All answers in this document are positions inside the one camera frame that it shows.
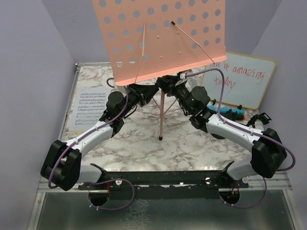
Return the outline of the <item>pink music stand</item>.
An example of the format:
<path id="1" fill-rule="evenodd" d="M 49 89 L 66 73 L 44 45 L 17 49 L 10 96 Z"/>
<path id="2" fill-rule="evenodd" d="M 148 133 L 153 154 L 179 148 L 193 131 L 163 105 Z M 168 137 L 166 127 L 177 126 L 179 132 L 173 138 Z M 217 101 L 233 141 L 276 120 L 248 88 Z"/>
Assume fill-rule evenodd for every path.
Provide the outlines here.
<path id="1" fill-rule="evenodd" d="M 223 0 L 95 0 L 94 11 L 118 86 L 226 60 Z"/>

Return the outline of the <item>white sheet music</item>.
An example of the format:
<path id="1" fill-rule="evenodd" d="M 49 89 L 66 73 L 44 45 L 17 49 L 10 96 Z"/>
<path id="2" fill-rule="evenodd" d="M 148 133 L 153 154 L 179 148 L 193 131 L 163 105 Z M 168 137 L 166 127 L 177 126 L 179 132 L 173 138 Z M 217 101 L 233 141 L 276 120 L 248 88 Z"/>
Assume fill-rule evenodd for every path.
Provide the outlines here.
<path id="1" fill-rule="evenodd" d="M 70 132 L 86 131 L 93 127 L 106 109 L 108 87 L 81 87 L 77 90 L 69 116 Z"/>

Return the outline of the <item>blue toy microphone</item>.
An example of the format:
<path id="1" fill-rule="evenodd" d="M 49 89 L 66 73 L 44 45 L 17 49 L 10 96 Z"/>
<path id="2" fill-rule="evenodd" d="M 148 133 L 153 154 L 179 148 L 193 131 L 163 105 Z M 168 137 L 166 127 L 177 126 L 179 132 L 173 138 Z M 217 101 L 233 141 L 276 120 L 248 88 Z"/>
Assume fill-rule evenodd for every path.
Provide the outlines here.
<path id="1" fill-rule="evenodd" d="M 208 105 L 207 106 L 209 109 L 218 112 L 218 107 L 217 106 L 213 106 L 213 105 Z M 228 108 L 228 107 L 221 107 L 220 108 L 220 113 L 222 112 L 227 112 L 228 110 L 232 109 L 234 112 L 237 112 L 238 114 L 245 114 L 244 110 L 240 110 L 240 109 L 234 109 L 234 108 Z"/>

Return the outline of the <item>black microphone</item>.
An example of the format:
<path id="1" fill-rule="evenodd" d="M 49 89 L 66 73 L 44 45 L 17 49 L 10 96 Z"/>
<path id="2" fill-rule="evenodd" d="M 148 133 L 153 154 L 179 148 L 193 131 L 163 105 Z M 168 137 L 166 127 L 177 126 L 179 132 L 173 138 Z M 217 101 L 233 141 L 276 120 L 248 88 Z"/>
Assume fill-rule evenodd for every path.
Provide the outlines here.
<path id="1" fill-rule="evenodd" d="M 232 113 L 230 115 L 230 119 L 233 120 L 233 121 L 242 121 L 242 120 L 245 120 L 246 119 L 246 115 L 245 114 L 237 114 L 237 113 Z"/>

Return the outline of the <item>yellow sheet music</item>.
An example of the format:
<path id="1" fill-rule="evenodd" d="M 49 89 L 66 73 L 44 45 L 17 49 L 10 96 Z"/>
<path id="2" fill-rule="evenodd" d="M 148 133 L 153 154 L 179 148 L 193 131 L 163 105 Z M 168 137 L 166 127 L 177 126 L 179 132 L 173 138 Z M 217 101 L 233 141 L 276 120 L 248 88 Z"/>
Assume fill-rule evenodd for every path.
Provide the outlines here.
<path id="1" fill-rule="evenodd" d="M 68 131 L 68 133 L 70 134 L 80 134 L 80 133 L 84 133 L 86 132 L 86 130 L 72 130 L 72 131 Z"/>

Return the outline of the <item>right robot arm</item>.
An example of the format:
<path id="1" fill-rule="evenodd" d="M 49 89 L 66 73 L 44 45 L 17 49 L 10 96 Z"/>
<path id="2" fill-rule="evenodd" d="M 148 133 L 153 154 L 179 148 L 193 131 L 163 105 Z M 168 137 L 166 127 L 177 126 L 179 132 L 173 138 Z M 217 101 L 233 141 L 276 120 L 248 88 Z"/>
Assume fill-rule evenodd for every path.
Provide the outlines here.
<path id="1" fill-rule="evenodd" d="M 275 130 L 249 128 L 218 115 L 207 106 L 210 98 L 206 89 L 192 86 L 188 80 L 166 76 L 159 77 L 156 83 L 164 94 L 177 99 L 196 129 L 226 138 L 251 152 L 250 158 L 231 163 L 221 174 L 223 186 L 232 187 L 243 177 L 257 174 L 272 178 L 279 170 L 287 154 Z"/>

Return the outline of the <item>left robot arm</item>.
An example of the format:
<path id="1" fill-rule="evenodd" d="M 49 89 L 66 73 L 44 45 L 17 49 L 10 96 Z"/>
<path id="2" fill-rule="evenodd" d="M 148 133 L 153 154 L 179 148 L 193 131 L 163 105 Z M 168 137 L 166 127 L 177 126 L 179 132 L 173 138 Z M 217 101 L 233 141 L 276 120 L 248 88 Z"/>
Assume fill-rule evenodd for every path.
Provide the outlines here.
<path id="1" fill-rule="evenodd" d="M 82 166 L 82 158 L 102 142 L 114 137 L 124 125 L 124 117 L 134 106 L 144 106 L 158 92 L 157 84 L 130 84 L 125 92 L 111 92 L 106 109 L 93 127 L 66 142 L 54 141 L 47 153 L 40 174 L 48 180 L 48 187 L 70 190 L 76 183 L 90 183 L 93 188 L 105 186 L 103 170 L 96 166 Z"/>

